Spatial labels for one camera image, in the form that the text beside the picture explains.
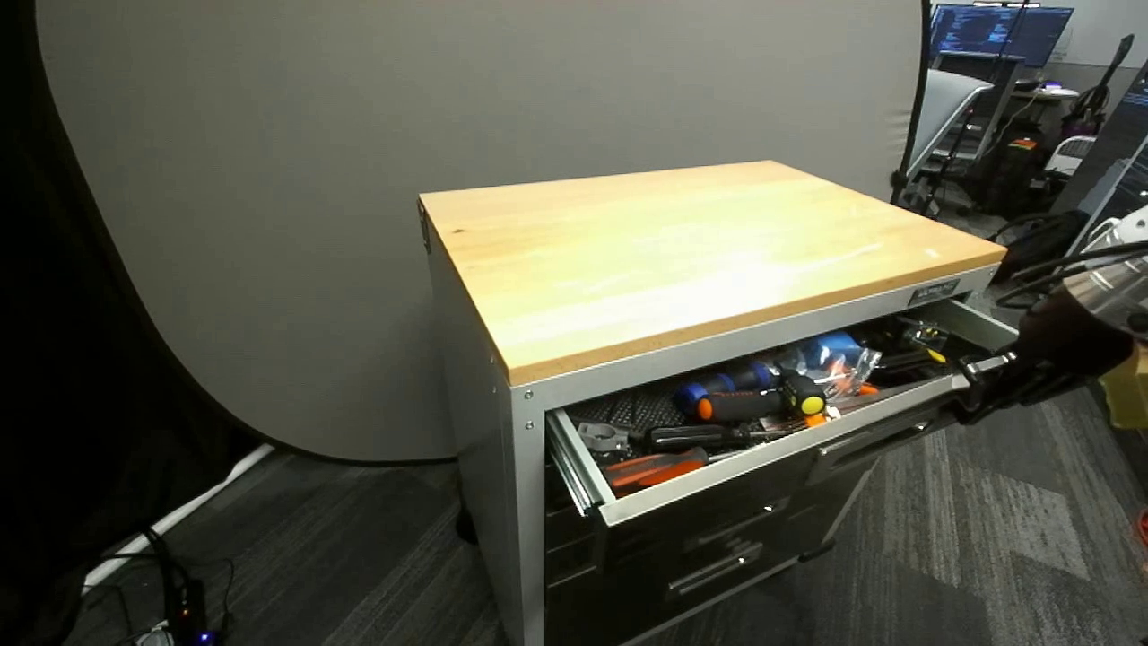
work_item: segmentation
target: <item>wooden tabletop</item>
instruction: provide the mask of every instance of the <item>wooden tabletop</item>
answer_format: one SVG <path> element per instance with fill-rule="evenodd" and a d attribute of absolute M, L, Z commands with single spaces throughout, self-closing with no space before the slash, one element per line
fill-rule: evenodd
<path fill-rule="evenodd" d="M 780 162 L 444 191 L 425 213 L 509 384 L 1005 257 Z"/>

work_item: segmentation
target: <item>cable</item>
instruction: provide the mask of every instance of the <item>cable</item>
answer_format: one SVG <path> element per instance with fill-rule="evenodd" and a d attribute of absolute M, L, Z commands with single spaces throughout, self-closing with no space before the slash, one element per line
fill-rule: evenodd
<path fill-rule="evenodd" d="M 159 576 L 164 584 L 164 618 L 175 646 L 216 646 L 216 631 L 208 627 L 208 594 L 206 582 L 191 579 L 183 565 L 171 555 L 169 543 L 143 527 L 152 554 L 159 559 Z"/>
<path fill-rule="evenodd" d="M 1059 285 L 1059 279 L 1066 279 L 1066 275 L 1078 275 L 1078 273 L 1095 271 L 1095 267 L 1079 267 L 1079 263 L 1089 263 L 1089 257 L 1105 257 L 1102 267 L 1113 267 L 1113 263 L 1126 263 L 1126 257 L 1145 256 L 1145 252 L 1148 252 L 1148 241 L 1145 241 L 1145 243 L 1098 247 L 1098 252 L 1083 252 L 1083 256 L 1068 256 L 1068 257 L 1026 267 L 1026 271 L 1014 273 L 1014 275 L 1032 275 L 1036 271 L 1050 271 L 1050 273 L 1047 273 L 1047 275 L 1036 275 L 1036 279 L 1030 279 L 1030 285 L 1019 285 L 1019 289 L 1013 289 L 1013 290 L 1005 290 L 1005 295 L 997 298 L 997 304 L 1002 304 L 1002 309 L 1023 309 L 1023 304 L 1014 304 L 1019 295 L 1032 295 L 1032 290 L 1041 290 L 1041 289 L 1047 289 L 1047 285 Z"/>
<path fill-rule="evenodd" d="M 131 615 L 127 594 L 124 594 L 118 584 L 112 584 L 112 582 L 106 582 L 106 584 L 97 584 L 97 588 L 86 588 L 86 594 L 95 594 L 95 596 L 91 596 L 95 606 L 102 603 L 102 594 L 114 598 L 118 618 L 124 618 L 124 627 L 127 627 L 127 637 L 124 637 L 118 643 L 133 643 L 136 621 L 133 621 L 133 615 Z"/>
<path fill-rule="evenodd" d="M 152 565 L 159 565 L 163 566 L 163 554 L 106 554 L 106 559 L 152 559 Z M 229 615 L 229 596 L 232 596 L 232 584 L 237 584 L 237 565 L 232 559 L 195 559 L 195 566 L 224 566 L 225 576 L 224 576 L 224 596 L 218 596 L 218 621 L 212 621 L 212 615 L 206 615 L 208 618 L 208 624 L 216 624 L 216 639 L 224 643 L 225 639 L 225 624 L 232 621 L 232 615 Z M 131 627 L 131 637 L 136 637 L 136 627 L 133 627 L 133 618 L 131 618 L 131 606 L 127 606 L 127 598 L 124 598 L 124 588 L 118 588 L 118 603 L 124 603 L 124 615 L 127 615 L 127 627 Z"/>
<path fill-rule="evenodd" d="M 197 498 L 183 503 L 181 509 L 171 509 L 169 517 L 163 517 L 156 524 L 159 534 L 164 534 L 169 527 L 183 524 L 191 515 L 197 515 L 208 498 L 216 498 L 224 488 L 229 488 L 237 479 L 244 479 L 248 470 L 254 470 L 267 457 L 272 452 L 272 445 L 259 445 L 250 448 L 237 467 L 229 467 L 225 481 L 218 481 L 216 488 L 201 491 Z M 124 545 L 118 554 L 143 554 L 146 539 L 133 539 L 131 545 Z M 124 566 L 124 559 L 106 559 L 102 566 L 95 566 L 83 584 L 97 588 L 106 579 L 112 579 Z"/>
<path fill-rule="evenodd" d="M 152 624 L 152 627 L 136 639 L 136 646 L 159 646 L 159 643 L 152 643 L 152 639 L 163 639 L 163 646 L 175 646 L 175 639 L 171 639 L 171 631 L 169 631 L 169 621 Z"/>
<path fill-rule="evenodd" d="M 1102 223 L 1095 223 L 1092 229 L 1079 234 L 1079 243 L 1089 247 L 1089 243 L 1102 241 L 1105 234 L 1115 229 L 1115 223 L 1120 223 L 1120 220 L 1102 220 Z"/>
<path fill-rule="evenodd" d="M 1036 267 L 1026 267 L 1026 271 L 1013 273 L 1013 279 L 1023 279 L 1023 275 L 1032 275 L 1032 273 L 1046 273 L 1046 271 L 1059 271 L 1059 267 L 1072 267 L 1072 263 L 1089 263 L 1089 257 L 1105 257 L 1105 256 L 1148 256 L 1148 241 L 1115 243 L 1115 247 L 1095 247 L 1095 252 L 1079 252 L 1079 256 L 1066 256 L 1066 257 L 1047 257 L 1047 263 L 1036 263 Z"/>

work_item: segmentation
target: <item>metal cabinet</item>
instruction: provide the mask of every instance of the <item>metal cabinet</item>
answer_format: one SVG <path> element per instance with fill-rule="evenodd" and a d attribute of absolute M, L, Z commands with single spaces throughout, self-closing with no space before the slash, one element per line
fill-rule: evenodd
<path fill-rule="evenodd" d="M 780 162 L 425 194 L 425 229 L 464 503 L 513 643 L 639 639 L 815 555 L 965 377 L 639 491 L 605 484 L 582 406 L 890 316 L 1013 338 L 971 309 L 997 243 Z"/>

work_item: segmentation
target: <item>white cable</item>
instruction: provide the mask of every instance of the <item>white cable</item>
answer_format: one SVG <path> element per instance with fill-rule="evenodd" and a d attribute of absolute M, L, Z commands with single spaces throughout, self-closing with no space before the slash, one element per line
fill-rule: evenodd
<path fill-rule="evenodd" d="M 136 639 L 136 646 L 175 646 L 175 639 L 171 639 L 171 631 L 169 631 L 169 621 L 152 624 L 152 627 Z"/>
<path fill-rule="evenodd" d="M 183 517 L 191 517 L 195 509 L 201 509 L 208 498 L 216 498 L 225 484 L 232 484 L 241 473 L 248 473 L 254 463 L 262 463 L 267 457 L 272 452 L 272 445 L 259 445 L 250 448 L 237 467 L 229 467 L 225 481 L 218 481 L 216 488 L 201 491 L 197 498 L 175 508 L 169 517 L 163 517 L 152 533 L 156 534 L 164 534 L 171 533 Z M 127 543 L 118 548 L 114 559 L 106 559 L 102 566 L 95 566 L 86 579 L 83 579 L 83 594 L 97 588 L 106 579 L 112 579 L 127 555 L 136 555 L 146 548 L 146 539 L 136 534 L 133 543 Z"/>

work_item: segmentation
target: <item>tool drawer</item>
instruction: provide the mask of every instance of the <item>tool drawer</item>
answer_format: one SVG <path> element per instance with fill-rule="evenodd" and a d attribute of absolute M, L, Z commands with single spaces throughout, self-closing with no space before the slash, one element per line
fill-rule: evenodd
<path fill-rule="evenodd" d="M 1010 340 L 1005 323 L 945 303 L 552 409 L 546 448 L 572 508 L 620 527 L 803 452 L 818 457 L 818 481 L 857 452 L 907 441 L 970 388 L 953 365 Z"/>

